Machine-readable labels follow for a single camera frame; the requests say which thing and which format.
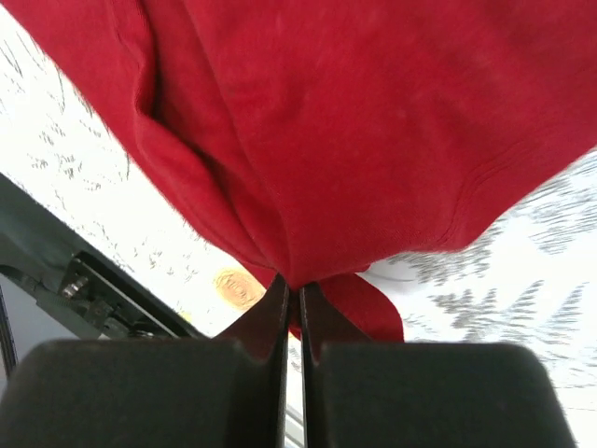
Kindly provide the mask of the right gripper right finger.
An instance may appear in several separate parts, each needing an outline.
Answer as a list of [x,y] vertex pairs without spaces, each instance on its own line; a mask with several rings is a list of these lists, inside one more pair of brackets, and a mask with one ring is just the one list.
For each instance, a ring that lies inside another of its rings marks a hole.
[[309,447],[571,447],[548,374],[507,343],[376,343],[298,295]]

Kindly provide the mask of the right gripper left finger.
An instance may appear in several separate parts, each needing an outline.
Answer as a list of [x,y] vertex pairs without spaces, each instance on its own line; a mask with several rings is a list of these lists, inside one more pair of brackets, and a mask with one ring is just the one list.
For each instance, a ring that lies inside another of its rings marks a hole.
[[5,447],[281,447],[289,288],[213,339],[57,340],[1,399]]

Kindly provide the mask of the dark red t shirt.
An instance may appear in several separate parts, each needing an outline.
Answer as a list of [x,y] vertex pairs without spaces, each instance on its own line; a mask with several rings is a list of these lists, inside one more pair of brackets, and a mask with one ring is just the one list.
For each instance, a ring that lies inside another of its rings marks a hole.
[[592,1],[5,7],[201,236],[378,341],[361,271],[471,244],[596,144]]

